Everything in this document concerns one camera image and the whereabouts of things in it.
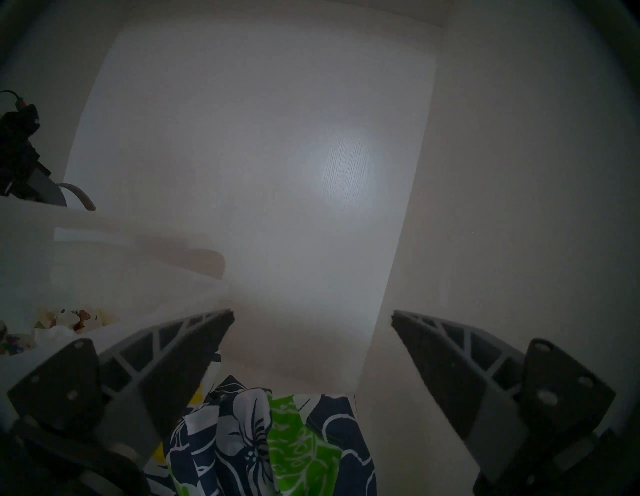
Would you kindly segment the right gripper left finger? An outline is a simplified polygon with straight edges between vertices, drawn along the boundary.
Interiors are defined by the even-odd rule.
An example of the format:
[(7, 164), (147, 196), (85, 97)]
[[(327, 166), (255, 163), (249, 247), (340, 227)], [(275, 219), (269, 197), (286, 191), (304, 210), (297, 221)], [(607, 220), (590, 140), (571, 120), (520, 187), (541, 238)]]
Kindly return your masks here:
[(230, 309), (121, 323), (6, 359), (6, 432), (19, 421), (142, 468), (173, 430), (223, 337)]

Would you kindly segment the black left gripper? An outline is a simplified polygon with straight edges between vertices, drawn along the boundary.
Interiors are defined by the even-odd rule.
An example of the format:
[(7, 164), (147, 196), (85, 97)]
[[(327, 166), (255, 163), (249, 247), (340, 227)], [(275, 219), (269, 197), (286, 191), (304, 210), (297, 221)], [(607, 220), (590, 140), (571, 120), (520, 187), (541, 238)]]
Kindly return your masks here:
[(40, 154), (30, 142), (39, 129), (39, 114), (33, 104), (16, 102), (15, 111), (1, 116), (1, 196), (66, 207), (61, 188), (40, 163)]

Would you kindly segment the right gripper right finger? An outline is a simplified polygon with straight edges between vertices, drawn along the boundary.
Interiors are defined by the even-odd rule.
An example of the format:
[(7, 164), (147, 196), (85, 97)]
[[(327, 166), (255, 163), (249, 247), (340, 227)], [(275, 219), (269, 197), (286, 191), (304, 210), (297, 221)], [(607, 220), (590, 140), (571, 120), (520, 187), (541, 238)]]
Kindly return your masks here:
[(545, 338), (523, 353), (482, 329), (402, 310), (391, 325), (477, 466), (476, 484), (552, 484), (583, 461), (616, 393)]

